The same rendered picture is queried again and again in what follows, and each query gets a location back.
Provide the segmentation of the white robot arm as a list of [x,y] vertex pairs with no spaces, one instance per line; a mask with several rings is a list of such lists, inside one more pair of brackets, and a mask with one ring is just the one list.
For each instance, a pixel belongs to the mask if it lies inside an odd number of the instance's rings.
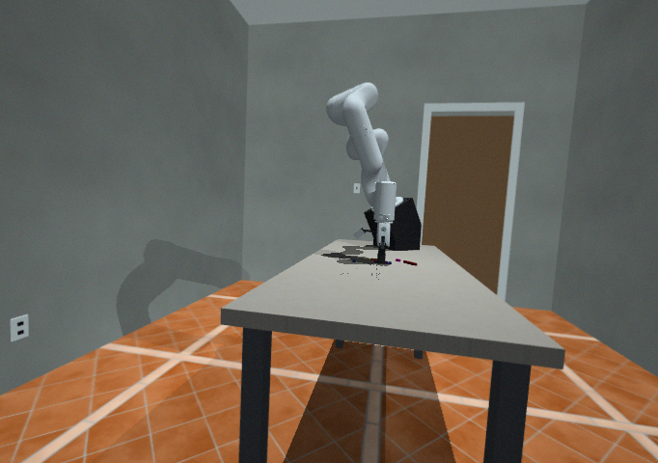
[[347,126],[350,135],[346,151],[351,159],[360,160],[361,182],[374,212],[373,219],[392,222],[395,221],[395,207],[403,202],[403,197],[396,197],[397,184],[390,181],[385,167],[388,134],[380,128],[372,130],[367,114],[377,100],[376,87],[364,83],[329,99],[326,111],[333,123]]

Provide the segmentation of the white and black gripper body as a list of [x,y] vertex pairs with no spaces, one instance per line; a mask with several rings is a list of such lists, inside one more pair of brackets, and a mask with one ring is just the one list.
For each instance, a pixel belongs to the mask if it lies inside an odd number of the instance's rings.
[[[376,223],[377,223],[377,246],[379,247],[381,245],[381,236],[385,236],[386,245],[387,247],[390,247],[390,230],[391,230],[390,223],[393,222],[376,221]],[[385,246],[385,242],[384,242],[384,246]]]

